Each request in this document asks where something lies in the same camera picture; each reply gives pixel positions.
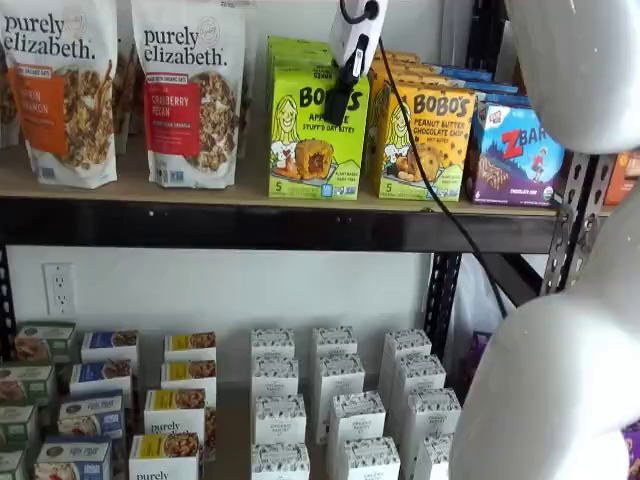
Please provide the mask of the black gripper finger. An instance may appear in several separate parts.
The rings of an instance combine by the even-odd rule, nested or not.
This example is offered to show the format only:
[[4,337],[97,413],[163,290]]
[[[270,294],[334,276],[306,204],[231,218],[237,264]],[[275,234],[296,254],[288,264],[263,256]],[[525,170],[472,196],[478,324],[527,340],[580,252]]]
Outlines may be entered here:
[[349,99],[363,70],[365,53],[369,46],[369,37],[360,36],[355,50],[343,66],[338,67],[337,83],[327,91],[323,118],[328,123],[341,126]]

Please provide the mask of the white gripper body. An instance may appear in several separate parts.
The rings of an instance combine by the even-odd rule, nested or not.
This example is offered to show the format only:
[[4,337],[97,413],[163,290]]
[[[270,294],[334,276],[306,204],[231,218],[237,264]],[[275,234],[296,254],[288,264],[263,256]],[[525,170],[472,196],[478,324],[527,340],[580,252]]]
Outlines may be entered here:
[[382,33],[389,1],[339,1],[329,36],[333,60],[345,68],[354,59],[369,68]]

